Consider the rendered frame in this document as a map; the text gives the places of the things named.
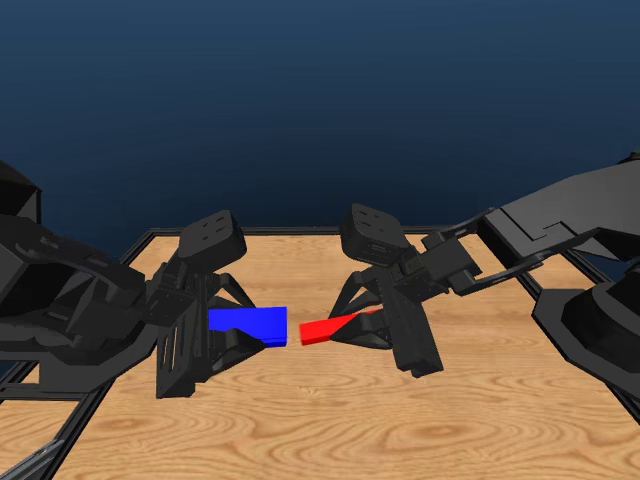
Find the blue hollow socket block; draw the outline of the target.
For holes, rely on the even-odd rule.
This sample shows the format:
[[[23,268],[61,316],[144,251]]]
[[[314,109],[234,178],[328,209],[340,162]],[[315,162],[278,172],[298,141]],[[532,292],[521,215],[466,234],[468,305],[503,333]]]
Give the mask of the blue hollow socket block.
[[[238,329],[261,340],[268,348],[285,347],[288,342],[287,308],[284,306],[210,308],[208,321],[210,330]]]

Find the thin red peg bar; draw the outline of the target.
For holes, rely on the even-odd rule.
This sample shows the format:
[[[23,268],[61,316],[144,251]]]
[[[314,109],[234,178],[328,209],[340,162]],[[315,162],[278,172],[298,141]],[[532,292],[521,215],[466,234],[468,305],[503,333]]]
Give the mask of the thin red peg bar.
[[[324,320],[301,323],[299,325],[300,341],[303,346],[328,342],[331,336],[354,319],[357,313],[332,317]]]

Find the silver aluminium rail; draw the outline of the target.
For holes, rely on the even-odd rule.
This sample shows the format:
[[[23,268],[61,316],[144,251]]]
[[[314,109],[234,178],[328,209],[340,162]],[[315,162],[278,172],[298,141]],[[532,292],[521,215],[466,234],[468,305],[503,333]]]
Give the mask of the silver aluminium rail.
[[[64,445],[64,440],[52,440],[0,474],[0,480],[37,480]]]

